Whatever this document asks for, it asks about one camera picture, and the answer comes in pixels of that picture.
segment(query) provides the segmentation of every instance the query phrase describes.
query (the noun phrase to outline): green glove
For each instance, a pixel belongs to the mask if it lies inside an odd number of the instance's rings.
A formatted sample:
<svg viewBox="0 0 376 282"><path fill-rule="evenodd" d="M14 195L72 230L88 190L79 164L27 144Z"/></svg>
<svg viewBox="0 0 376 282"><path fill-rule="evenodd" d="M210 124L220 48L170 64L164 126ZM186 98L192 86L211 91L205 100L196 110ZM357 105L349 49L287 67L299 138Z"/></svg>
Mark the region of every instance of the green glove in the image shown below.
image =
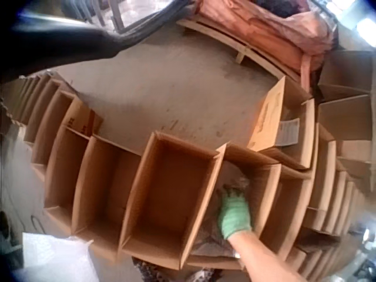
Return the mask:
<svg viewBox="0 0 376 282"><path fill-rule="evenodd" d="M244 196L236 195L231 191L230 195L225 194L222 197L218 225L225 239L235 232L251 230L251 216Z"/></svg>

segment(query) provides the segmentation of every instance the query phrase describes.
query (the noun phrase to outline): forearm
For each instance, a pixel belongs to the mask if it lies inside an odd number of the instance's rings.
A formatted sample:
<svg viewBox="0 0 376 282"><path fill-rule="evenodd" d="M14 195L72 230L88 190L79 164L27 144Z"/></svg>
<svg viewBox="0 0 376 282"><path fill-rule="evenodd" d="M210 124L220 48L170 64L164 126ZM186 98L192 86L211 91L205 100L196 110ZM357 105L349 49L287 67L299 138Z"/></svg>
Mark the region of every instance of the forearm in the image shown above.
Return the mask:
<svg viewBox="0 0 376 282"><path fill-rule="evenodd" d="M306 281L265 247L252 231L236 232L228 241L239 253L253 282Z"/></svg>

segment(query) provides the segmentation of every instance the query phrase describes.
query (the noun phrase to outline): paper document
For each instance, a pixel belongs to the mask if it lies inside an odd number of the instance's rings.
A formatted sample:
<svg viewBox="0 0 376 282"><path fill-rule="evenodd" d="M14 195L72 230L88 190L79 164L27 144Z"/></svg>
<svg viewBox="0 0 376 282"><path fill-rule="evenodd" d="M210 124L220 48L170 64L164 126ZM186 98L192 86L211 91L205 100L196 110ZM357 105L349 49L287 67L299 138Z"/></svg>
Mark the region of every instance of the paper document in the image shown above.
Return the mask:
<svg viewBox="0 0 376 282"><path fill-rule="evenodd" d="M281 121L278 127L276 146L289 146L298 143L300 119Z"/></svg>

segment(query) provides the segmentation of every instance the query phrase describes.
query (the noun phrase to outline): work glove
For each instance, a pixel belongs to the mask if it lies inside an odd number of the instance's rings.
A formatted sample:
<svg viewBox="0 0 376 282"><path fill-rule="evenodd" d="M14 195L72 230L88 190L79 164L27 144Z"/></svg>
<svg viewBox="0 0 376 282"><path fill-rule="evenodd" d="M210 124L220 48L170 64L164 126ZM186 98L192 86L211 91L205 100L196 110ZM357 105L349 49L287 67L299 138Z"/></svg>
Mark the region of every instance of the work glove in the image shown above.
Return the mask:
<svg viewBox="0 0 376 282"><path fill-rule="evenodd" d="M251 230L249 206L243 193L239 193L235 189L226 189L222 193L218 225L225 239L235 232Z"/></svg>

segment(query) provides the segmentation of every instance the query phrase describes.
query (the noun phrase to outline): warehouse floor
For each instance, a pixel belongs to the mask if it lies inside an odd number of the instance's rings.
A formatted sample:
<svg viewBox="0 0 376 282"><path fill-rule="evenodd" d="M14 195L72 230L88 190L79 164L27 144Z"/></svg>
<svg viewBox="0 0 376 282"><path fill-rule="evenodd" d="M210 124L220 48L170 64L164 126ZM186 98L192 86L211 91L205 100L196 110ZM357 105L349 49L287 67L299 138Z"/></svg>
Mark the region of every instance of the warehouse floor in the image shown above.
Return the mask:
<svg viewBox="0 0 376 282"><path fill-rule="evenodd" d="M101 117L99 135L143 152L154 130L217 148L246 145L263 95L277 79L253 62L234 62L234 50L170 25L117 57L56 68ZM42 232L64 237L43 214L43 183L30 167L31 151L13 125L2 145L2 208L20 236ZM101 281L140 281L130 257L110 264L92 259ZM221 281L248 281L232 273Z"/></svg>

